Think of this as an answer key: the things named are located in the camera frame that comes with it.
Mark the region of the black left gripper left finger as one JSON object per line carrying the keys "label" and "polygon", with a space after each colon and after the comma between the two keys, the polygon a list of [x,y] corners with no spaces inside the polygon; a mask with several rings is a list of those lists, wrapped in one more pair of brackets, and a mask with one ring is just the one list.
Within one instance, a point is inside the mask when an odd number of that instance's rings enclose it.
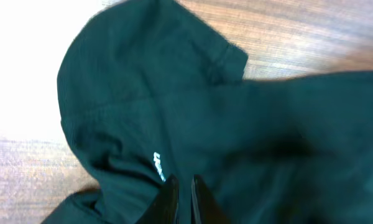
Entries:
{"label": "black left gripper left finger", "polygon": [[179,224],[179,182],[171,175],[136,224]]}

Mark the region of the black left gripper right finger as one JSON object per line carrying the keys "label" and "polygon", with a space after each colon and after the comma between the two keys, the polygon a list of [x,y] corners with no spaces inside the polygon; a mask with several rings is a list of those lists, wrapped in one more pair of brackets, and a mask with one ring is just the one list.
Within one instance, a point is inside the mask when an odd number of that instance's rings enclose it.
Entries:
{"label": "black left gripper right finger", "polygon": [[191,182],[192,224],[231,224],[200,175]]}

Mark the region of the black polo shirt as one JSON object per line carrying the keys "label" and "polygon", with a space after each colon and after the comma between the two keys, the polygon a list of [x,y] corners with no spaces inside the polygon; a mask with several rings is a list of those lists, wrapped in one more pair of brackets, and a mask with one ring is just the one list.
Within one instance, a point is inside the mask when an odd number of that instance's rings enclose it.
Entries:
{"label": "black polo shirt", "polygon": [[175,1],[91,18],[57,76],[70,149],[99,183],[46,223],[136,223],[200,175],[231,223],[373,223],[373,71],[245,80],[247,54]]}

